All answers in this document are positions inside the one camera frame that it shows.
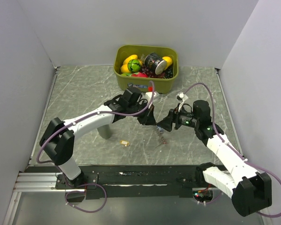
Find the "large keyring with small rings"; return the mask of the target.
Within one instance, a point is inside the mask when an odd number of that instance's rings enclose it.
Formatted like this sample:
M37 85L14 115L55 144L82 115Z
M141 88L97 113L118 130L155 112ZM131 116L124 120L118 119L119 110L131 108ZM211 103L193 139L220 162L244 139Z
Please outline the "large keyring with small rings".
M165 138L164 138L164 136L163 136L163 129L162 129L162 131L158 131L158 130L157 130L157 134L158 134L158 136L159 136L159 144L156 145L156 148L157 148L158 146L167 144L167 142L166 142L166 140L165 140Z

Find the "yellow tag key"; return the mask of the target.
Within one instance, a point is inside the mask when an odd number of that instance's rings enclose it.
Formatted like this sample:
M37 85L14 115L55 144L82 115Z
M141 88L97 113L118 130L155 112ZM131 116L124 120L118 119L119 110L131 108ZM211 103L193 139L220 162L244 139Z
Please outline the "yellow tag key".
M126 147L130 145L130 143L128 141L125 141L125 140L121 140L120 144L122 144L122 145L124 145Z

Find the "olive green plastic bin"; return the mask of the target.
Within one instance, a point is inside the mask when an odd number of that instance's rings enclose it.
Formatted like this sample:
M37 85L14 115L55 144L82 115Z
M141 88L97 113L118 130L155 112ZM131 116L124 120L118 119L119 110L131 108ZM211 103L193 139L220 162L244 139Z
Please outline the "olive green plastic bin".
M145 78L145 77L124 76L121 74L120 67L122 66L126 58L128 58L133 54L136 54L139 57L142 55L146 56L152 52L157 53L159 56L169 56L173 59L172 78L169 79ZM125 90L128 87L136 87L140 89L142 92L147 92L148 87L151 85L149 82L153 81L155 85L155 91L162 94L166 94L171 90L175 79L178 77L178 73L179 73L178 55L175 50L163 46L123 45L117 51L114 60L113 70L114 70L114 74L116 75L118 85L122 90Z

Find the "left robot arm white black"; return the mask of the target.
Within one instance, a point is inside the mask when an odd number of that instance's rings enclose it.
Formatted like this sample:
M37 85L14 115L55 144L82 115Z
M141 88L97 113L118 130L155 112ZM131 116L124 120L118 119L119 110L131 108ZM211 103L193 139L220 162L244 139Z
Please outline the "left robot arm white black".
M39 142L41 151L63 172L70 187L79 188L84 174L73 157L74 142L95 129L102 138L108 139L111 136L109 125L128 116L136 117L142 125L154 126L154 97L153 87L145 95L138 88L129 87L123 94L84 115L67 120L54 118Z

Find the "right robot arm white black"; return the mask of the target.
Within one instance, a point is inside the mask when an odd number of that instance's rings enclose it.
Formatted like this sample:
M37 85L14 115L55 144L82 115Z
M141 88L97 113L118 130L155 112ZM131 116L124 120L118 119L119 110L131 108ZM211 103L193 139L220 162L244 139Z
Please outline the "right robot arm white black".
M211 109L207 101L195 101L190 112L178 104L157 125L168 132L181 126L194 128L197 138L226 168L226 171L221 171L212 163L201 164L196 168L196 183L201 187L208 184L217 187L232 200L238 214L245 217L272 205L270 176L247 165L229 147L227 136L218 125L212 123Z

